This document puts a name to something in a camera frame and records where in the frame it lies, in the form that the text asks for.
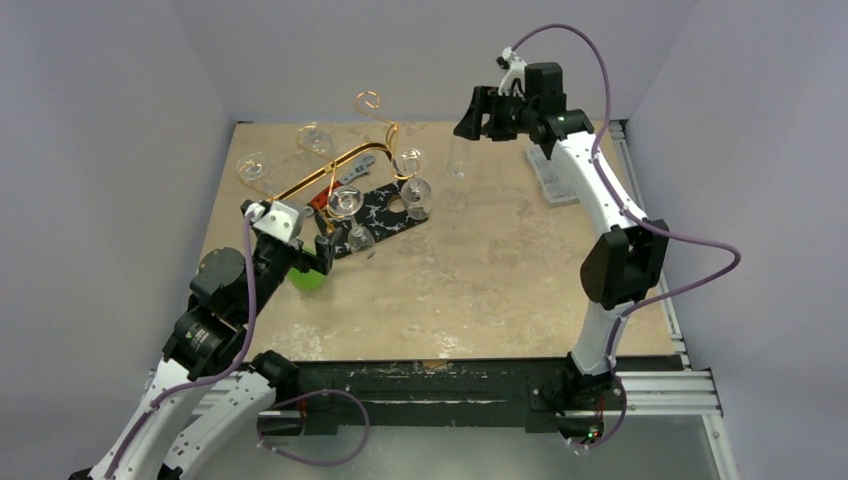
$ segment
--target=metal tool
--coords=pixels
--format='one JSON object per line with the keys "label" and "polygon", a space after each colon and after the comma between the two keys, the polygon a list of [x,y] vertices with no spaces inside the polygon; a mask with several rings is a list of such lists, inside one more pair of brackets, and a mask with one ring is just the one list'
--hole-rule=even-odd
{"label": "metal tool", "polygon": [[[333,189],[336,189],[342,185],[347,185],[363,175],[368,175],[368,167],[370,165],[373,165],[374,161],[374,155],[370,153],[366,153],[355,158],[353,160],[353,169],[351,169],[351,171],[348,172],[347,175],[342,177],[341,180],[337,180],[335,183],[333,183]],[[330,187],[321,190],[321,193],[315,195],[315,197],[309,201],[309,206],[312,207],[316,212],[324,209],[324,207],[327,206],[327,200],[329,200],[329,192]]]}

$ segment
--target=green cup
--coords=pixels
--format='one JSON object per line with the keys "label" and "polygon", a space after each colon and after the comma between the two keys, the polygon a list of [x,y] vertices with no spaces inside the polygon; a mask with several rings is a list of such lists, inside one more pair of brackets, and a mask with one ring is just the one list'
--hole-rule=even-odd
{"label": "green cup", "polygon": [[[315,253],[308,248],[304,248],[304,250],[309,253]],[[289,270],[289,274],[286,276],[286,278],[298,290],[302,292],[309,292],[320,287],[321,284],[324,283],[324,279],[327,277],[320,274],[319,272],[316,272],[315,270],[310,270],[306,273],[303,273],[299,270],[292,268],[291,270]]]}

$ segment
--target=white wall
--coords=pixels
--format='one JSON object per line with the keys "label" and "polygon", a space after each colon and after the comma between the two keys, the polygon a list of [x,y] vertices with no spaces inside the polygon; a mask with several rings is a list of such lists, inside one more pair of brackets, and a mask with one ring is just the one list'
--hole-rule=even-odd
{"label": "white wall", "polygon": [[[700,0],[628,124],[652,216],[738,245],[681,297],[743,478],[845,478],[848,4]],[[674,245],[680,285],[726,256]]]}
{"label": "white wall", "polygon": [[167,0],[4,0],[0,65],[0,476],[64,479],[183,308],[230,122]]}
{"label": "white wall", "polygon": [[[614,118],[642,99],[695,0],[172,0],[224,106],[240,120],[357,118],[375,90],[397,119],[458,118],[474,85],[502,76],[495,57],[549,22],[579,26],[608,63]],[[570,33],[546,32],[520,52],[565,66],[570,105],[603,112],[600,71]]]}

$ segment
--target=cable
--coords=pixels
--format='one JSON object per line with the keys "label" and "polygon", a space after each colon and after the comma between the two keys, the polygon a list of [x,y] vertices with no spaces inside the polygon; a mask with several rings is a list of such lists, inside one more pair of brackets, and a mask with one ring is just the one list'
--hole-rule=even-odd
{"label": "cable", "polygon": [[341,465],[345,462],[348,462],[351,459],[353,459],[353,457],[359,455],[359,452],[361,452],[362,449],[365,448],[365,444],[368,442],[368,433],[371,430],[371,419],[368,417],[368,411],[365,410],[365,405],[363,405],[362,402],[359,401],[359,399],[357,399],[356,397],[354,397],[350,393],[342,391],[342,390],[334,390],[334,389],[331,389],[331,388],[325,388],[325,389],[322,389],[322,390],[317,390],[317,391],[314,391],[314,392],[305,393],[305,394],[300,395],[298,397],[294,397],[294,398],[291,398],[289,400],[286,400],[285,402],[276,403],[276,404],[268,407],[268,409],[271,410],[271,409],[274,409],[274,408],[282,408],[282,407],[285,407],[287,405],[291,405],[292,403],[300,402],[301,400],[306,400],[307,398],[317,397],[318,395],[341,395],[343,397],[347,397],[354,404],[356,404],[356,406],[359,407],[359,411],[362,412],[362,418],[365,420],[365,431],[362,432],[362,438],[359,440],[359,444],[356,445],[356,448],[354,448],[352,452],[350,452],[347,455],[345,455],[344,457],[336,459],[336,460],[313,460],[311,458],[300,457],[300,456],[295,455],[293,453],[289,453],[285,450],[281,450],[281,449],[279,449],[279,448],[277,448],[273,445],[269,445],[266,442],[265,437],[262,435],[262,431],[259,429],[259,424],[257,423],[256,424],[256,436],[259,437],[259,445],[265,447],[266,449],[268,449],[269,451],[271,451],[273,453],[276,453],[277,455],[286,457],[286,458],[288,458],[290,460],[294,460],[296,462],[303,463],[305,465],[311,465],[313,467],[335,467],[337,465]]}
{"label": "cable", "polygon": [[127,432],[124,439],[121,441],[121,444],[118,445],[118,448],[115,450],[115,455],[112,457],[112,461],[109,462],[109,467],[106,469],[106,478],[112,478],[112,475],[115,473],[115,470],[118,469],[118,463],[121,461],[121,457],[127,451],[130,443],[133,439],[138,435],[138,432],[144,426],[147,419],[159,409],[159,405],[165,401],[166,398],[171,395],[181,392],[183,390],[188,390],[189,388],[197,388],[197,387],[205,387],[207,385],[212,385],[220,380],[227,378],[231,373],[233,373],[244,361],[244,358],[247,356],[247,351],[250,349],[250,343],[253,341],[253,332],[256,327],[256,279],[254,278],[253,272],[253,255],[252,255],[252,247],[250,245],[250,219],[253,218],[253,212],[248,213],[247,216],[244,217],[244,268],[247,273],[247,332],[245,334],[244,344],[239,350],[236,358],[233,360],[233,363],[230,364],[229,367],[226,368],[223,372],[213,375],[211,377],[203,377],[199,378],[194,382],[187,382],[181,385],[177,385],[175,387],[171,387],[167,390],[162,391],[159,395],[156,396],[153,400],[150,401],[150,408],[142,413],[138,420],[130,427],[130,430]]}
{"label": "cable", "polygon": [[[665,293],[662,293],[660,295],[651,297],[649,299],[642,300],[640,302],[634,303],[629,308],[627,308],[623,312],[621,312],[621,314],[618,316],[618,318],[616,318],[615,323],[613,324],[612,334],[610,335],[610,340],[607,344],[607,349],[606,349],[606,354],[607,354],[607,358],[608,358],[608,361],[609,361],[610,373],[612,374],[613,378],[618,378],[618,376],[615,373],[615,363],[613,362],[613,347],[614,347],[614,344],[615,344],[616,335],[618,335],[618,330],[619,330],[619,328],[621,328],[621,325],[622,325],[622,319],[629,317],[630,315],[633,314],[633,312],[635,312],[636,310],[639,310],[640,308],[647,307],[648,305],[651,305],[653,303],[665,300],[666,298],[671,298],[675,295],[679,295],[681,293],[688,292],[688,291],[693,290],[695,288],[698,288],[702,285],[706,285],[707,283],[710,283],[713,280],[715,280],[715,279],[717,279],[721,276],[724,276],[725,274],[729,273],[731,270],[736,268],[737,265],[739,265],[739,262],[742,260],[742,253],[739,251],[738,248],[734,247],[733,245],[727,244],[727,243],[718,242],[718,241],[715,241],[715,240],[697,238],[697,237],[685,235],[685,234],[682,234],[682,233],[675,233],[675,232],[663,230],[661,228],[657,228],[657,227],[645,222],[641,218],[638,218],[636,215],[634,215],[632,212],[630,212],[630,210],[624,204],[624,201],[622,201],[621,196],[619,196],[618,192],[616,192],[615,188],[613,188],[612,183],[610,183],[610,180],[609,180],[609,178],[607,178],[606,173],[601,168],[601,162],[597,161],[598,160],[598,150],[599,150],[600,145],[601,145],[601,139],[603,138],[603,136],[607,132],[607,130],[609,130],[610,116],[611,116],[611,114],[610,114],[611,89],[610,89],[610,82],[609,82],[609,74],[607,73],[607,67],[606,67],[606,64],[604,63],[604,59],[603,59],[603,57],[601,57],[601,52],[598,51],[598,47],[595,45],[594,42],[592,42],[592,40],[585,33],[581,32],[577,28],[572,27],[571,25],[566,25],[564,23],[551,23],[551,24],[543,25],[539,28],[536,28],[535,30],[530,31],[529,33],[527,33],[526,35],[521,37],[512,46],[512,50],[516,51],[518,49],[518,47],[520,47],[524,42],[526,42],[528,39],[535,36],[536,34],[543,32],[545,30],[551,30],[551,29],[554,29],[554,28],[567,30],[571,33],[574,33],[578,37],[582,38],[583,41],[586,42],[586,44],[589,46],[589,48],[592,49],[592,52],[595,54],[595,58],[597,58],[597,60],[598,60],[598,65],[601,67],[601,75],[603,76],[603,80],[604,80],[604,123],[601,125],[601,128],[598,130],[598,133],[595,135],[595,141],[592,142],[591,158],[593,160],[592,163],[594,163],[594,165],[595,165],[595,171],[598,172],[598,177],[600,177],[601,182],[603,182],[604,186],[609,191],[610,195],[613,197],[613,200],[615,201],[618,208],[621,209],[621,212],[624,214],[624,216],[627,217],[630,221],[632,221],[636,225],[644,228],[645,230],[647,230],[647,231],[649,231],[649,232],[651,232],[655,235],[660,235],[660,236],[670,238],[670,239],[673,239],[673,240],[677,240],[677,241],[680,241],[680,242],[684,242],[684,243],[717,248],[717,249],[720,249],[720,250],[730,252],[733,255],[733,260],[727,266],[722,268],[721,270],[718,270],[717,272],[715,272],[711,275],[707,275],[706,277],[704,277],[700,280],[697,280],[695,282],[692,282],[688,285],[684,285],[682,287],[678,287],[678,288],[675,288],[673,290],[669,290],[668,292],[665,292]],[[602,445],[606,440],[608,440],[610,437],[612,437],[615,434],[616,431],[618,431],[618,428],[621,426],[622,422],[624,422],[624,415],[625,415],[625,412],[627,411],[627,393],[624,391],[624,382],[621,382],[620,378],[618,378],[618,380],[619,380],[619,383],[621,383],[621,395],[622,395],[622,401],[624,402],[624,406],[621,409],[621,416],[619,416],[618,420],[615,422],[615,425],[613,425],[612,429],[610,429],[610,432],[608,434],[601,437],[601,439],[599,441],[595,442],[591,446],[586,446],[585,448],[587,448],[587,449],[595,448],[595,447]]]}

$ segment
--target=marble surface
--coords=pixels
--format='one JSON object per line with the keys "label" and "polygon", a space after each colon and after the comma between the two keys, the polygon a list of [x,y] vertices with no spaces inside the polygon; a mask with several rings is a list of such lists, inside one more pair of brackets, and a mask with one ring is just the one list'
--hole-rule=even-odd
{"label": "marble surface", "polygon": [[[284,190],[324,161],[299,151],[295,124],[240,124],[230,145],[203,251],[242,250],[239,205],[263,195],[239,182],[236,162],[264,152],[271,163],[260,188]],[[383,124],[328,124],[340,151],[381,140]],[[564,356],[580,334],[587,299],[579,268],[594,244],[579,205],[547,205],[526,140],[473,145],[468,205],[449,212],[438,200],[452,182],[444,159],[453,124],[402,124],[399,148],[427,155],[421,177],[434,190],[435,209],[421,226],[377,245],[370,260],[336,262],[324,285],[301,292],[285,282],[259,316],[251,356],[274,349],[293,360],[427,359]],[[612,145],[604,154],[620,175]],[[392,180],[377,154],[371,174],[353,185],[371,190]],[[346,173],[349,166],[343,167]],[[308,202],[327,182],[293,197]],[[300,236],[317,233],[309,219]],[[673,352],[660,305],[634,315],[620,354]]]}

